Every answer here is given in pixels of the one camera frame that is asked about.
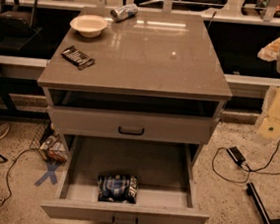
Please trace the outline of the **white bowl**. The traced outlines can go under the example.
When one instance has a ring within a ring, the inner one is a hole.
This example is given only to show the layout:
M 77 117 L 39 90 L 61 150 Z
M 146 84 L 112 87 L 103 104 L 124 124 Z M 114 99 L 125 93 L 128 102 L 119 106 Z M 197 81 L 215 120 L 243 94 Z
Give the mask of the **white bowl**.
M 102 16 L 80 15 L 70 22 L 73 30 L 82 37 L 97 37 L 106 28 L 108 21 Z

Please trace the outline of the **silver soda can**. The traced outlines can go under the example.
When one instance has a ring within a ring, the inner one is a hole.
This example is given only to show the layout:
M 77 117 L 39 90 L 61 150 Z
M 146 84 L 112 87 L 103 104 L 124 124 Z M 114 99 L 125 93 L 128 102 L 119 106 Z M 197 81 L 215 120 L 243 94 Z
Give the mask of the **silver soda can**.
M 138 7 L 135 3 L 123 5 L 110 11 L 110 15 L 116 23 L 134 17 L 137 13 Z

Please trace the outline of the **closed grey drawer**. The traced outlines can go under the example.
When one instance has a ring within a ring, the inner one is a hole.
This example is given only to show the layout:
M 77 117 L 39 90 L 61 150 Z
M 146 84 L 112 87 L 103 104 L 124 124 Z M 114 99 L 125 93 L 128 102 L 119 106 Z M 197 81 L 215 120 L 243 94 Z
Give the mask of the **closed grey drawer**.
M 218 119 L 181 117 L 140 112 L 103 111 L 49 107 L 57 132 L 107 138 L 128 138 L 159 142 L 205 144 Z

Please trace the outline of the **black snack bar packet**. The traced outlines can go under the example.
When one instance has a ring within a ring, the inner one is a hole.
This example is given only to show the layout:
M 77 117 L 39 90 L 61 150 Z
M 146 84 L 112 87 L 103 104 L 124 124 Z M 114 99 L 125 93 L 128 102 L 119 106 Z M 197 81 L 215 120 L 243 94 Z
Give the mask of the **black snack bar packet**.
M 72 65 L 80 69 L 80 71 L 95 63 L 95 60 L 92 59 L 92 57 L 77 49 L 75 46 L 67 47 L 60 54 L 63 58 L 72 63 Z

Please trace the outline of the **blue tape cross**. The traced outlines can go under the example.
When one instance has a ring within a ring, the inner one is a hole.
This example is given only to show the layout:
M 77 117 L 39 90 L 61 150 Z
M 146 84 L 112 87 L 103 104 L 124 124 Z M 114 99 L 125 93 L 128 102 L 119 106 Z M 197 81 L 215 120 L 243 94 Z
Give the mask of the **blue tape cross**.
M 55 185 L 58 183 L 56 177 L 56 171 L 59 168 L 59 163 L 46 162 L 46 172 L 34 183 L 36 187 L 41 186 L 44 181 L 50 179 L 51 184 Z

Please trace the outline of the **black metal bar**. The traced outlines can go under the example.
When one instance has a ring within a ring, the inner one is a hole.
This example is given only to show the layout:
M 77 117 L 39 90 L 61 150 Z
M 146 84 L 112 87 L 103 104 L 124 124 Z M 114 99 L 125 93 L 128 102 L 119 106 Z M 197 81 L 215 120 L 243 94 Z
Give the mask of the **black metal bar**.
M 256 209 L 258 210 L 258 213 L 260 214 L 259 216 L 261 217 L 261 220 L 263 221 L 264 224 L 280 224 L 280 219 L 270 219 L 268 212 L 266 208 L 264 207 L 263 202 L 260 199 L 260 196 L 258 194 L 258 191 L 254 187 L 253 184 L 248 183 L 246 185 L 246 193 L 251 196 L 254 205 Z

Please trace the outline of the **blue chip bag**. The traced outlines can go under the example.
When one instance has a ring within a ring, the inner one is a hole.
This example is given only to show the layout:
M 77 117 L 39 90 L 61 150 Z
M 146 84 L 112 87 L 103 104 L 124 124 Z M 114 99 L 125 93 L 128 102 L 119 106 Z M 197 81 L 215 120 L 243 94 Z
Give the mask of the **blue chip bag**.
M 138 181 L 135 176 L 98 176 L 98 201 L 136 203 Z

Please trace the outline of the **grey drawer cabinet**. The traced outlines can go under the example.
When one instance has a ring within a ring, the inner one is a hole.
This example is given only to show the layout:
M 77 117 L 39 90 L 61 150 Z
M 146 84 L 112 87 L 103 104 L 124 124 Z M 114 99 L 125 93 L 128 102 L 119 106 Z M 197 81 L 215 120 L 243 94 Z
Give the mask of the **grey drawer cabinet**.
M 206 26 L 196 15 L 143 10 L 109 24 L 95 38 L 71 30 L 59 45 L 60 50 L 69 46 L 96 62 L 80 70 L 56 52 L 38 78 L 48 107 L 219 120 L 232 96 Z M 75 137 L 90 137 L 58 134 L 67 148 Z M 206 143 L 179 144 L 195 160 Z

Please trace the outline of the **black chair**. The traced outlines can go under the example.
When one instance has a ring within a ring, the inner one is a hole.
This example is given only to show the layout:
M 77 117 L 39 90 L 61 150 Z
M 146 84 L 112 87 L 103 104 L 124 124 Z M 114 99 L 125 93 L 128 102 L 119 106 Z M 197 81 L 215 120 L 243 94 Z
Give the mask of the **black chair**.
M 23 11 L 20 0 L 0 1 L 0 49 L 19 50 L 40 31 L 36 29 L 37 0 Z

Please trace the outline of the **black power adapter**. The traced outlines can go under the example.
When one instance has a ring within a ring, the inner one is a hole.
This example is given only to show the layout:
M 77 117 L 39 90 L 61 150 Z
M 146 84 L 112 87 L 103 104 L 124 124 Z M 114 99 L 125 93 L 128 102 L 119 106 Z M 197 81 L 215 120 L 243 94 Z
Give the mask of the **black power adapter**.
M 228 154 L 234 160 L 235 164 L 241 165 L 245 162 L 245 157 L 243 156 L 242 152 L 238 147 L 230 147 L 227 149 Z

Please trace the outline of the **open grey drawer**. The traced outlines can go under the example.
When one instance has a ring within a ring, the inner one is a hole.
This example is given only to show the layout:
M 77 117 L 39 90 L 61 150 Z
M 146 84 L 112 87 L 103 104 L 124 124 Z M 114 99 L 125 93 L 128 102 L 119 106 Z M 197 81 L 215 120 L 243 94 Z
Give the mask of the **open grey drawer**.
M 189 149 L 170 142 L 74 139 L 57 196 L 42 203 L 52 219 L 112 224 L 204 224 L 194 205 Z

